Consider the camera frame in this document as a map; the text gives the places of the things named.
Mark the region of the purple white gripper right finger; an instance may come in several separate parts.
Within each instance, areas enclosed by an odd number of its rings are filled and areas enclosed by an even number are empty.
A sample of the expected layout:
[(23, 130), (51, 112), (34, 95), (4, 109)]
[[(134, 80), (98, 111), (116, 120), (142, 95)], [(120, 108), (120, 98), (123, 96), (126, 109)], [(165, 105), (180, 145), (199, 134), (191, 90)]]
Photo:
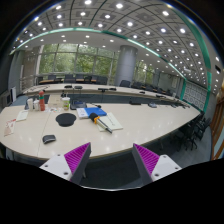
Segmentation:
[(144, 185), (181, 170), (168, 155), (158, 155), (137, 144), (133, 144), (132, 154)]

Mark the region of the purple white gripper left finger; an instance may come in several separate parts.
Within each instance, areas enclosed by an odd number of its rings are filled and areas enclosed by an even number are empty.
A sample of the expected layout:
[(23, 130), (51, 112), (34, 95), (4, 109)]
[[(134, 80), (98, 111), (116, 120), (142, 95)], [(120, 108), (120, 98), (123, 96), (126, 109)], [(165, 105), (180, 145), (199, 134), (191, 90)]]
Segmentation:
[(66, 154), (53, 156), (41, 169), (79, 185), (90, 154), (91, 143), (86, 143)]

